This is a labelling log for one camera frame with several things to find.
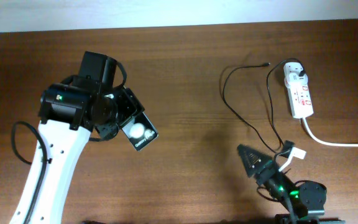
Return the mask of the black smartphone with lit screen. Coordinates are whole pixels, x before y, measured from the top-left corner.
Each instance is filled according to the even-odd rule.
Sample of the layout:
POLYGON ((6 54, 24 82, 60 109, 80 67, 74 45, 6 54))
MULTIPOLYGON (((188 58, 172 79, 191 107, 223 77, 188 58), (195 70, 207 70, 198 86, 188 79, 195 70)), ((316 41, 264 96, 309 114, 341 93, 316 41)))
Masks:
POLYGON ((141 113, 130 120, 121 130, 136 151, 143 150, 144 147, 158 138, 157 129, 145 113, 141 113))

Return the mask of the white power strip red switches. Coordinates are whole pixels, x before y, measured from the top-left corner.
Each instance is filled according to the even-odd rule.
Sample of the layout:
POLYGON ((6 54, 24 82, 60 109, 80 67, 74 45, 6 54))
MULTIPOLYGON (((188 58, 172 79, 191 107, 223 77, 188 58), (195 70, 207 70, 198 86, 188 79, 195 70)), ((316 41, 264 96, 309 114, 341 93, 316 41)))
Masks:
MULTIPOLYGON (((288 62, 283 67, 284 74, 289 72, 299 73, 304 71, 301 63, 288 62)), ((303 86, 295 88, 287 88, 290 108, 293 118, 302 119, 313 114, 313 105, 311 102, 311 95, 308 83, 303 86)))

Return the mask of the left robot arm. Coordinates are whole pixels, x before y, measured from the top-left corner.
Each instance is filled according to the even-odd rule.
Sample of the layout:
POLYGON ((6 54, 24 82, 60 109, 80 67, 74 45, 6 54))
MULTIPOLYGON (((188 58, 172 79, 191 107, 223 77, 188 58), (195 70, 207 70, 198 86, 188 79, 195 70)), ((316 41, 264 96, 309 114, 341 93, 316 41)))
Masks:
POLYGON ((143 109, 124 83, 114 86, 114 75, 127 73, 122 63, 107 55, 85 52, 80 71, 50 85, 40 100, 37 128, 23 125, 37 139, 30 171, 11 223, 61 223, 76 164, 90 141, 109 141, 123 131, 131 143, 144 138, 146 125, 136 117, 143 109))

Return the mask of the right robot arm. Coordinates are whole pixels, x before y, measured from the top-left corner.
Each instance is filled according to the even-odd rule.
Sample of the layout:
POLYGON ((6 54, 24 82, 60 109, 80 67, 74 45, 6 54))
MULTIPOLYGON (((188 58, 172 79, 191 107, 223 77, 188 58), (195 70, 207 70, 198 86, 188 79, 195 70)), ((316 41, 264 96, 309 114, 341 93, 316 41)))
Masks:
POLYGON ((258 188, 267 190, 271 200, 281 203, 292 218, 302 220, 324 215, 325 185, 310 180, 294 183, 283 172, 293 158, 306 156, 293 142, 285 141, 283 149, 273 157, 242 144, 237 152, 247 176, 255 179, 258 188))

